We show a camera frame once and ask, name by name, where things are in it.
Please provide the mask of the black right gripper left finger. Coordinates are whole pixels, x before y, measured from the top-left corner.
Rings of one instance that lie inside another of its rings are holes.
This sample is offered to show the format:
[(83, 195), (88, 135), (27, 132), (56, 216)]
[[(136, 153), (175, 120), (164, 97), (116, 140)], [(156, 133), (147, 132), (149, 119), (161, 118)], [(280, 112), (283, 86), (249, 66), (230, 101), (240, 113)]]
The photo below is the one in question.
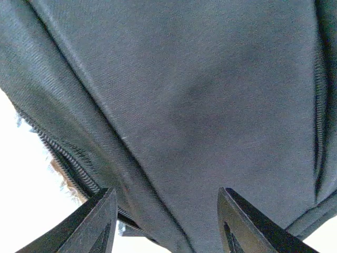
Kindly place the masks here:
[(116, 191), (104, 188), (18, 252), (112, 252), (116, 221)]

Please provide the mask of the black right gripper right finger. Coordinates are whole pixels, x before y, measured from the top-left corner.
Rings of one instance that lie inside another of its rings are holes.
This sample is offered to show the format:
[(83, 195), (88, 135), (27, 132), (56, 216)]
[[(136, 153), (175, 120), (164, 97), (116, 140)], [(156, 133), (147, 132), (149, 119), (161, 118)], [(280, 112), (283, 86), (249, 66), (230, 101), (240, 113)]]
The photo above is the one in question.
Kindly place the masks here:
[(217, 216), (224, 252), (316, 252), (231, 188), (219, 188)]

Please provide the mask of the black student backpack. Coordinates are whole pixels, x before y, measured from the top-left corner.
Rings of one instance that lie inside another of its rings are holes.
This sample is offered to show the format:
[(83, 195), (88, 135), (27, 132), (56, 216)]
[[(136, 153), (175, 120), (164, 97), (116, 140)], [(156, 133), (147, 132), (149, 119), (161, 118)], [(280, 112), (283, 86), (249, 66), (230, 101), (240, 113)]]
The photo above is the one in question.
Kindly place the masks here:
[(1, 89), (171, 252), (222, 252), (221, 187), (299, 239), (336, 215), (336, 1), (1, 1)]

